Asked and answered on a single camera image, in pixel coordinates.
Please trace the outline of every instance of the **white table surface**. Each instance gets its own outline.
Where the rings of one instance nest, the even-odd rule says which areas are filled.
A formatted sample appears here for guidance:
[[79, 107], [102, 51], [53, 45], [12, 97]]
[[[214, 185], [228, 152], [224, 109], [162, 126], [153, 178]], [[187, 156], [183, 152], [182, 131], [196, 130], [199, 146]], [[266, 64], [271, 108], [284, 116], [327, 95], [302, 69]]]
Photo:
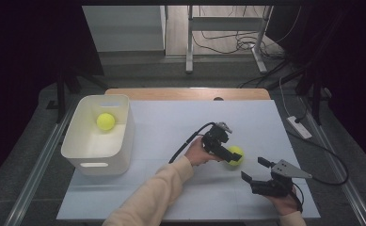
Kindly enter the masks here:
[[[207, 122], [225, 122], [232, 134], [223, 144], [240, 146], [245, 160], [239, 167], [208, 162], [195, 167], [181, 197], [168, 208], [164, 221], [253, 220], [277, 218], [266, 198], [251, 193], [241, 170], [254, 180], [269, 180], [270, 169], [257, 163], [284, 159], [300, 167], [274, 101], [132, 101], [135, 140], [130, 168], [118, 176], [86, 176], [76, 170], [57, 219], [104, 220], [183, 143]], [[304, 218], [320, 215], [304, 179], [294, 179], [304, 192]]]

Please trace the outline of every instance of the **cable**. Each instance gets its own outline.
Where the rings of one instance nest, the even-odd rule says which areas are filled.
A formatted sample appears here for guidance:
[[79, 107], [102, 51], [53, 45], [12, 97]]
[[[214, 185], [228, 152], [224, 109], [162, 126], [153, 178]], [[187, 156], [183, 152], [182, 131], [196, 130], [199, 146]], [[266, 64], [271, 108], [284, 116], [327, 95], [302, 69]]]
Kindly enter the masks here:
[[262, 57], [268, 58], [268, 59], [284, 59], [284, 58], [286, 58], [285, 53], [283, 51], [280, 52], [280, 53], [276, 53], [273, 56], [268, 54], [268, 52], [267, 52], [267, 46], [268, 45], [265, 45], [264, 42], [262, 42], [262, 44], [263, 44], [263, 48], [262, 47], [259, 48]]
[[338, 183], [326, 182], [326, 181], [320, 180], [319, 178], [316, 178], [316, 177], [312, 176], [312, 179], [313, 179], [314, 181], [317, 181], [317, 182], [319, 182], [319, 183], [321, 183], [321, 184], [328, 185], [328, 186], [341, 186], [341, 185], [345, 184], [345, 183], [349, 180], [349, 169], [347, 168], [346, 164], [344, 164], [343, 160], [341, 160], [341, 158], [340, 158], [340, 157], [338, 157], [335, 153], [333, 153], [332, 151], [330, 151], [330, 150], [329, 150], [329, 149], [327, 149], [327, 148], [324, 148], [323, 146], [320, 146], [320, 145], [318, 145], [318, 144], [316, 144], [316, 143], [313, 143], [313, 142], [311, 142], [311, 141], [308, 141], [308, 140], [306, 140], [306, 139], [303, 139], [303, 138], [301, 138], [301, 137], [298, 137], [298, 136], [296, 136], [295, 134], [293, 134], [293, 133], [289, 132], [288, 130], [287, 130], [286, 132], [287, 132], [289, 135], [291, 135], [291, 136], [293, 136], [293, 137], [295, 137], [295, 138], [301, 139], [301, 140], [305, 141], [306, 143], [308, 143], [308, 144], [310, 144], [310, 145], [312, 145], [312, 146], [315, 146], [315, 147], [321, 148], [321, 149], [323, 149], [325, 152], [330, 153], [332, 156], [334, 156], [336, 159], [338, 159], [338, 161], [341, 163], [341, 165], [342, 165], [342, 166], [343, 166], [343, 168], [344, 168], [344, 172], [346, 173], [346, 177], [343, 179], [343, 181], [338, 182]]
[[245, 17], [245, 13], [247, 12], [247, 6], [244, 8], [244, 13], [242, 14], [243, 17]]
[[300, 123], [300, 121], [302, 121], [304, 118], [306, 118], [308, 108], [309, 108], [309, 105], [306, 105], [306, 109], [305, 109], [305, 112], [303, 113], [303, 115], [299, 118], [296, 118], [294, 120], [294, 122]]
[[208, 46], [199, 45], [199, 44], [197, 43], [197, 41], [195, 40], [194, 34], [192, 34], [192, 39], [194, 40], [194, 43], [195, 43], [197, 46], [199, 46], [199, 47], [201, 47], [201, 48], [205, 48], [205, 49], [209, 49], [209, 50], [215, 51], [215, 52], [217, 52], [217, 53], [219, 53], [219, 54], [232, 54], [232, 53], [235, 53], [235, 52], [240, 51], [240, 49], [236, 49], [236, 50], [233, 50], [233, 51], [230, 51], [230, 52], [221, 52], [221, 51], [218, 51], [218, 50], [216, 50], [216, 49], [210, 48], [210, 47], [208, 47]]
[[283, 96], [283, 91], [282, 91], [281, 79], [282, 79], [282, 77], [279, 78], [279, 89], [281, 89], [283, 107], [285, 108], [285, 111], [286, 111], [286, 114], [288, 114], [288, 117], [291, 117], [291, 114], [289, 114], [288, 108], [286, 108], [285, 98]]
[[261, 78], [262, 78], [262, 77], [257, 77], [257, 78], [250, 79], [250, 80], [248, 80], [248, 81], [246, 81], [246, 82], [240, 83], [240, 84], [237, 86], [237, 88], [238, 88], [238, 89], [241, 89], [244, 85], [248, 84], [249, 82], [253, 82], [253, 81], [256, 81], [256, 80], [261, 79]]
[[279, 63], [273, 70], [269, 71], [257, 84], [256, 88], [261, 84], [262, 81], [264, 81], [267, 77], [269, 77], [271, 74], [276, 73], [277, 71], [281, 70], [283, 67], [288, 65], [289, 60], [285, 58], [282, 62]]
[[180, 147], [180, 149], [171, 157], [170, 161], [168, 161], [168, 163], [172, 163], [174, 162], [174, 160], [177, 158], [177, 156], [183, 151], [183, 149], [189, 144], [191, 143], [191, 141], [200, 133], [200, 131], [202, 131], [205, 127], [207, 127], [208, 125], [215, 125], [214, 122], [209, 122], [206, 123], [205, 125], [203, 125], [202, 127], [200, 127], [200, 129], [195, 132], [193, 135], [191, 135], [191, 137], [189, 137], [189, 139]]
[[292, 191], [292, 188], [291, 187], [286, 187], [285, 184], [281, 183], [280, 181], [278, 180], [274, 180], [275, 183], [277, 183], [279, 186], [281, 186], [285, 191], [288, 192], [288, 195], [290, 195], [294, 201], [296, 202], [297, 204], [297, 210], [300, 211], [300, 213], [303, 212], [303, 205], [302, 205], [302, 202], [297, 198], [296, 194], [294, 194], [294, 192]]
[[253, 11], [256, 13], [256, 16], [259, 17], [259, 14], [256, 11], [256, 7], [255, 6], [252, 6], [252, 7], [253, 7]]
[[289, 61], [287, 59], [284, 59], [284, 61], [280, 62], [279, 65], [277, 65], [274, 69], [272, 69], [271, 71], [269, 71], [265, 76], [261, 76], [261, 77], [256, 77], [256, 78], [253, 78], [253, 79], [250, 79], [244, 83], [240, 83], [237, 88], [239, 89], [242, 89], [244, 87], [244, 85], [250, 83], [250, 82], [253, 82], [253, 81], [256, 81], [258, 79], [260, 79], [260, 81], [256, 84], [256, 87], [259, 86], [259, 84], [268, 76], [270, 76], [271, 74], [273, 73], [276, 73], [277, 71], [279, 71], [280, 69], [282, 69], [283, 67], [285, 67], [286, 64], [288, 64]]
[[235, 6], [232, 6], [232, 12], [230, 12], [230, 14], [227, 17], [230, 17], [232, 15], [232, 13], [234, 12], [234, 10], [233, 10], [234, 8], [235, 8]]
[[[216, 40], [216, 39], [222, 39], [222, 38], [228, 38], [228, 37], [236, 37], [236, 34], [225, 35], [225, 36], [216, 36], [216, 37], [205, 37], [205, 35], [203, 34], [203, 31], [201, 31], [201, 32], [202, 32], [203, 38], [205, 38], [206, 40]], [[239, 35], [251, 35], [251, 34], [254, 34], [254, 33], [257, 33], [257, 31], [246, 32], [246, 33], [242, 33], [242, 34], [239, 34]]]
[[295, 183], [293, 183], [293, 184], [294, 184], [295, 187], [297, 187], [297, 189], [299, 189], [300, 194], [302, 195], [302, 203], [301, 204], [303, 206], [303, 204], [305, 203], [305, 195], [303, 194], [302, 189], [300, 189], [300, 187], [297, 184], [295, 184]]
[[238, 36], [240, 35], [243, 35], [243, 34], [238, 34], [238, 32], [236, 32], [236, 36], [235, 36], [235, 39], [236, 39], [236, 46], [235, 48], [236, 49], [241, 49], [241, 50], [250, 50], [252, 49], [256, 44], [255, 41], [242, 41], [242, 39], [253, 39], [253, 40], [257, 40], [256, 38], [254, 37], [251, 37], [251, 36], [243, 36], [241, 38], [238, 39]]
[[282, 37], [280, 40], [276, 40], [276, 41], [274, 41], [273, 43], [268, 44], [267, 46], [269, 46], [269, 45], [273, 45], [273, 44], [276, 44], [276, 43], [278, 43], [278, 42], [280, 42], [280, 41], [284, 40], [286, 37], [288, 37], [288, 35], [289, 35], [289, 34], [291, 34], [292, 30], [294, 29], [294, 27], [295, 27], [295, 25], [296, 25], [296, 23], [297, 23], [297, 19], [299, 18], [299, 15], [300, 15], [300, 11], [301, 11], [301, 10], [302, 10], [302, 7], [300, 7], [300, 8], [299, 8], [299, 11], [297, 12], [296, 19], [294, 19], [294, 24], [291, 26], [291, 29], [288, 31], [288, 33], [287, 33], [284, 37]]

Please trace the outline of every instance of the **power strip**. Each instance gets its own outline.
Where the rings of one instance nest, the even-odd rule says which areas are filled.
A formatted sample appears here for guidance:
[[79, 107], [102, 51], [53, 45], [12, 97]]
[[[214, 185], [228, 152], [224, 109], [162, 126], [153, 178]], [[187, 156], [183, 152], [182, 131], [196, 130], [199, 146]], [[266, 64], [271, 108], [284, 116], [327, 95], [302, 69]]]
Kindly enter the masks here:
[[294, 122], [296, 120], [295, 116], [291, 116], [286, 119], [292, 127], [295, 129], [295, 131], [303, 138], [310, 138], [312, 135], [309, 133], [309, 131], [303, 126], [302, 123], [296, 123]]

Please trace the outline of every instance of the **person's hand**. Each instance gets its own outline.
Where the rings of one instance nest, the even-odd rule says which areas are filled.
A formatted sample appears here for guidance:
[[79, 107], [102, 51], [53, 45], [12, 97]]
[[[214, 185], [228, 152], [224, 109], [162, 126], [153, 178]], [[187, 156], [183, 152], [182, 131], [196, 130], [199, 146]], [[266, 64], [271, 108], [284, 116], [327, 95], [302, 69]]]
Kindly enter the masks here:
[[[292, 191], [296, 194], [296, 189], [293, 187]], [[279, 215], [289, 215], [293, 212], [297, 211], [297, 203], [291, 195], [287, 195], [286, 197], [272, 197], [265, 196], [267, 200], [274, 204]]]
[[200, 164], [207, 163], [209, 160], [223, 160], [222, 158], [205, 151], [202, 144], [202, 137], [198, 137], [192, 141], [185, 153], [185, 157], [188, 158], [192, 166], [199, 166]]

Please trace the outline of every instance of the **wooden table edge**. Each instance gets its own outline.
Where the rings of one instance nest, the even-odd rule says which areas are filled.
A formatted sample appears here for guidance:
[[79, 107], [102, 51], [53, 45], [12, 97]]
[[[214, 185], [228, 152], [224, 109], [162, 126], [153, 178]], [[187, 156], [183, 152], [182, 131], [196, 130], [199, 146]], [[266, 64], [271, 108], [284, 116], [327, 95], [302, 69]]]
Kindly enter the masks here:
[[108, 89], [105, 95], [124, 94], [131, 100], [182, 101], [208, 100], [271, 100], [266, 89], [220, 89], [220, 88], [130, 88]]

